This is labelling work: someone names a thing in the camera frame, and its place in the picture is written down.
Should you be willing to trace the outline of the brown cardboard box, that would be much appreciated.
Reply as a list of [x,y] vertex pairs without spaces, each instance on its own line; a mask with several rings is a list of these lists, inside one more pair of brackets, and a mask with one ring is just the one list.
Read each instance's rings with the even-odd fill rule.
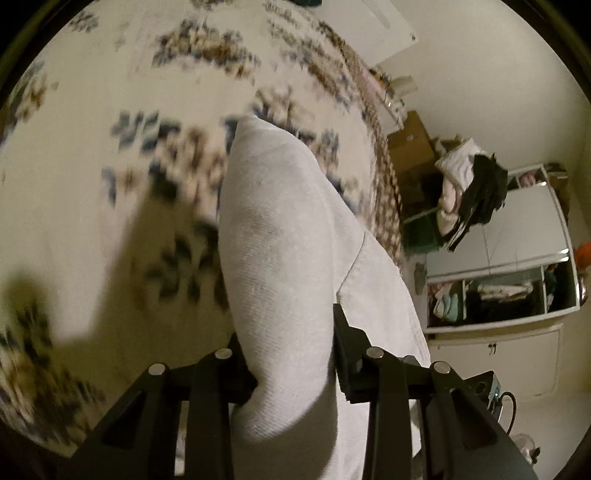
[[408,113],[404,129],[388,137],[396,171],[403,217],[410,218],[438,206],[443,174],[436,168],[436,152],[416,111]]

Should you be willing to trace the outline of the floral and checked bedspread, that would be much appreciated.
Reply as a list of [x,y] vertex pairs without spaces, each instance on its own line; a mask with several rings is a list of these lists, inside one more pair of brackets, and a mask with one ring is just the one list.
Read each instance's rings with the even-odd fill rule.
[[218,199],[253,115],[311,149],[394,259],[401,197],[362,59],[289,1],[94,1],[1,111],[1,421],[68,457],[141,371],[231,334]]

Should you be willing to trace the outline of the white bed headboard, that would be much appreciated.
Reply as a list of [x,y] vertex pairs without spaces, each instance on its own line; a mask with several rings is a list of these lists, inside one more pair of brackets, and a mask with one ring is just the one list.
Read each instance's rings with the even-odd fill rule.
[[312,14],[374,67],[419,40],[392,0],[325,0]]

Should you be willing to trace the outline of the pile of clothes on chair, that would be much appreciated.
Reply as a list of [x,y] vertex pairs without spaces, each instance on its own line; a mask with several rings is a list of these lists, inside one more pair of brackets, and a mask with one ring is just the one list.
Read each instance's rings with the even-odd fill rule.
[[462,140],[435,162],[443,175],[436,212],[442,246],[453,252],[475,225],[488,224],[508,193],[508,171],[473,138]]

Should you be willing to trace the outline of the small beige table lamp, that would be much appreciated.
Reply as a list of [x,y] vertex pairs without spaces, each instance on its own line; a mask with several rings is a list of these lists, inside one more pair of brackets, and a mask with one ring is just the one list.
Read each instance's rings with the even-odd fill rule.
[[410,95],[418,90],[418,85],[412,76],[401,76],[392,81],[394,94],[400,97]]

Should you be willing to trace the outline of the white pants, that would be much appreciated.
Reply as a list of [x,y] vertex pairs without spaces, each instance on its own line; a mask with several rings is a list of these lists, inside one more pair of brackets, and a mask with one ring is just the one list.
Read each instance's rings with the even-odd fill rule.
[[431,357],[399,268],[294,135],[238,122],[221,189],[219,253],[257,387],[233,411],[239,479],[358,479],[369,408],[346,401],[332,361],[335,305],[386,351]]

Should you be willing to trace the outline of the white wardrobe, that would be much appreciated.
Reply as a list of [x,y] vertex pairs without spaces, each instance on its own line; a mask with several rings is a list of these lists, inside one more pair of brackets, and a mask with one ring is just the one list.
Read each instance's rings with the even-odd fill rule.
[[562,319],[581,306],[574,249],[553,164],[510,172],[504,206],[453,252],[425,258],[418,311],[431,356],[472,377],[492,370],[521,400],[554,393]]

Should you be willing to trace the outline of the white bedside table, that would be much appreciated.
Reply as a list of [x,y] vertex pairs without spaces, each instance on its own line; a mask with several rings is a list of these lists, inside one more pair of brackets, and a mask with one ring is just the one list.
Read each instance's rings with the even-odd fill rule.
[[379,68],[372,68],[370,73],[374,77],[374,89],[377,98],[377,112],[381,126],[386,135],[404,129],[408,118],[408,109],[404,98],[394,94],[392,81],[394,77]]

